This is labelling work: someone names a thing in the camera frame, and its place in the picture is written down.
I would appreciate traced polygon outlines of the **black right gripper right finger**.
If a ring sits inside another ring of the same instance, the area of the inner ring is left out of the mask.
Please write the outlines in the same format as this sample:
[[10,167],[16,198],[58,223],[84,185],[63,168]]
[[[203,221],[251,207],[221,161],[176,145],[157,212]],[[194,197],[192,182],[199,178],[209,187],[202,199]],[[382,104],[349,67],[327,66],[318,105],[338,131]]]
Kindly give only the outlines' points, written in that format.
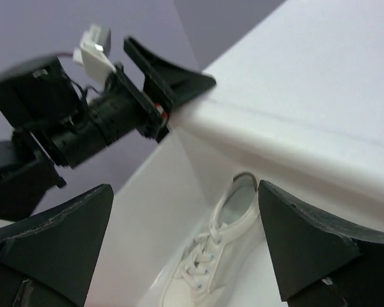
[[281,300],[289,306],[384,306],[384,232],[260,181],[259,208]]

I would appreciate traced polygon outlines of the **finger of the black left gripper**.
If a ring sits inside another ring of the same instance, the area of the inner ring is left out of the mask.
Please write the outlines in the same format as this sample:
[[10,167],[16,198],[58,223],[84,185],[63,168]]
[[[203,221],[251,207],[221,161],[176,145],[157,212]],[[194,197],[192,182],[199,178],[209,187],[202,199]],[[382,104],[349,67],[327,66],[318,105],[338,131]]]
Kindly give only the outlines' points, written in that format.
[[154,104],[161,105],[165,111],[173,111],[215,86],[215,78],[209,75],[163,72],[146,77],[143,91]]

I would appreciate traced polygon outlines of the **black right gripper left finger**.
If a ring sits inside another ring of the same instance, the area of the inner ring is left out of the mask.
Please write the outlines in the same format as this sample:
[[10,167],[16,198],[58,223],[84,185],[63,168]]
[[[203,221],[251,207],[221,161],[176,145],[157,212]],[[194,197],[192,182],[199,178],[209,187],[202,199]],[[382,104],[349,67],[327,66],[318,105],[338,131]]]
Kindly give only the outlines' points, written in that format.
[[84,306],[114,193],[108,184],[0,228],[0,306]]

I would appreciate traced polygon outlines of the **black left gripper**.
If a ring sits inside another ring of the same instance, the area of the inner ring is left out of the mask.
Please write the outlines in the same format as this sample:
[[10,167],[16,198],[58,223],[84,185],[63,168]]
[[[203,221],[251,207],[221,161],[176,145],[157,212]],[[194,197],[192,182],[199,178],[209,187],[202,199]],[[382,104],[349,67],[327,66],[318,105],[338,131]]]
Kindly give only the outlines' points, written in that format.
[[[160,83],[189,83],[191,72],[153,53],[135,37],[124,51]],[[121,66],[107,74],[104,89],[87,100],[91,86],[73,81],[55,54],[35,57],[0,72],[0,111],[21,148],[43,150],[57,166],[76,166],[133,130],[160,137],[166,109],[153,104]]]

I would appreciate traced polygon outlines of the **white sneaker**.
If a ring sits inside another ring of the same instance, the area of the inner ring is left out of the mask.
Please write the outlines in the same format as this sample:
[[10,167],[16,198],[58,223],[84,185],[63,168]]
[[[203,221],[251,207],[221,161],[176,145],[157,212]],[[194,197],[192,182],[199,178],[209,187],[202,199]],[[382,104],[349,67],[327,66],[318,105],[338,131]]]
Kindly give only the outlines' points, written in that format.
[[160,306],[226,306],[242,265],[264,238],[258,181],[237,174],[206,227],[188,245],[168,278]]

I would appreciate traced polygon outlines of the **white shoe cabinet body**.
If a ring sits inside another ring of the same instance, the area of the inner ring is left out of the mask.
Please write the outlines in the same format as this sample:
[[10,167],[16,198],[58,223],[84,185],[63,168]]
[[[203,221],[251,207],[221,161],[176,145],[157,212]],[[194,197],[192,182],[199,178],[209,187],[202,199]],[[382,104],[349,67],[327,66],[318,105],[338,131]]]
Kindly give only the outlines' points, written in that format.
[[207,72],[174,126],[384,232],[384,1],[286,1]]

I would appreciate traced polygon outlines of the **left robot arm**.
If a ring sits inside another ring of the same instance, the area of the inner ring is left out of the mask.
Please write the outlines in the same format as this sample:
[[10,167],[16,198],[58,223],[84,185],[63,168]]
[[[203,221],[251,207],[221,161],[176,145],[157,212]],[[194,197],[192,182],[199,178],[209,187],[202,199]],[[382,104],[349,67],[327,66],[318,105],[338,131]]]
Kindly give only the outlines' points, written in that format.
[[29,217],[49,189],[65,186],[57,167],[75,168],[134,130],[161,141],[170,115],[216,85],[214,77],[170,63],[131,36],[124,51],[145,77],[142,88],[89,38],[74,51],[74,61],[103,87],[93,99],[58,54],[0,73],[0,112],[13,129],[11,140],[0,141],[0,219]]

